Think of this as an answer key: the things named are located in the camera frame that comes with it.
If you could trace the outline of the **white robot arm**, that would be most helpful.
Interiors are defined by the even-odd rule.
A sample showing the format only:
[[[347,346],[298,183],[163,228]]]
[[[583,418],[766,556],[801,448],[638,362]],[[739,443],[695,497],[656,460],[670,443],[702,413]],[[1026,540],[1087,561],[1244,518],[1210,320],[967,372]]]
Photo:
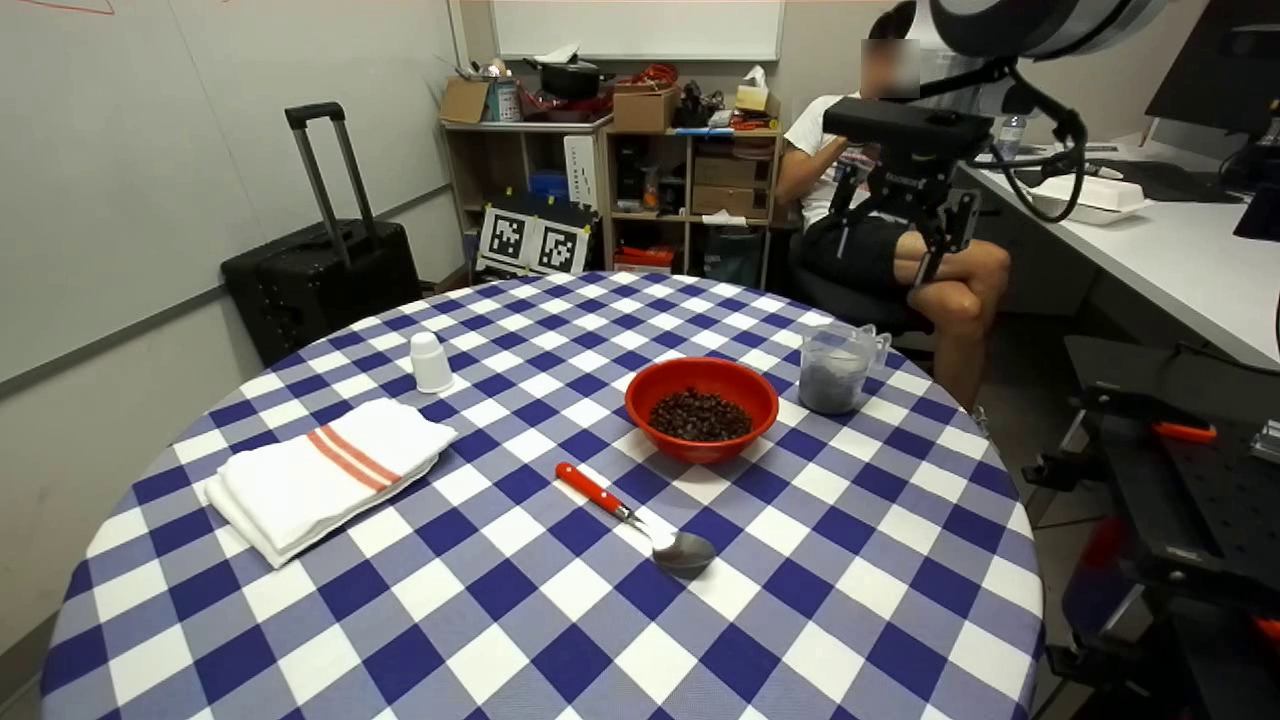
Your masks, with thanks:
[[[852,145],[875,145],[869,194],[852,199],[855,181],[840,175],[827,216],[808,230],[808,249],[848,263],[852,243],[869,236],[869,216],[885,212],[925,236],[917,280],[926,283],[944,255],[964,253],[979,199],[957,183],[957,166],[983,154],[1002,170],[1014,199],[1036,212],[1014,181],[1014,159],[992,138],[992,120],[975,108],[937,108],[937,97],[1007,85],[1033,112],[1051,120],[1055,150],[1033,154],[1039,175],[1067,170],[1067,194],[1051,220],[1067,220],[1084,190],[1087,125],[1020,75],[1022,61],[1060,61],[1116,43],[1154,16],[1154,0],[906,0],[926,11],[939,43],[964,61],[964,72],[886,89],[881,101],[840,101],[822,128]]]

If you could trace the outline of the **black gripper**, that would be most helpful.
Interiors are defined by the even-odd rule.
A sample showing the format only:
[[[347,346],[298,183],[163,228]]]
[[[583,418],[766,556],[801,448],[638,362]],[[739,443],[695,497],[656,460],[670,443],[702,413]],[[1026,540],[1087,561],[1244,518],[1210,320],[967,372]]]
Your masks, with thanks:
[[[971,283],[971,230],[979,194],[957,183],[952,154],[881,150],[869,170],[869,194],[855,203],[858,175],[844,170],[833,190],[827,216],[837,220],[837,260],[848,255],[852,216],[886,212],[917,225],[944,225],[944,263],[957,280]]]

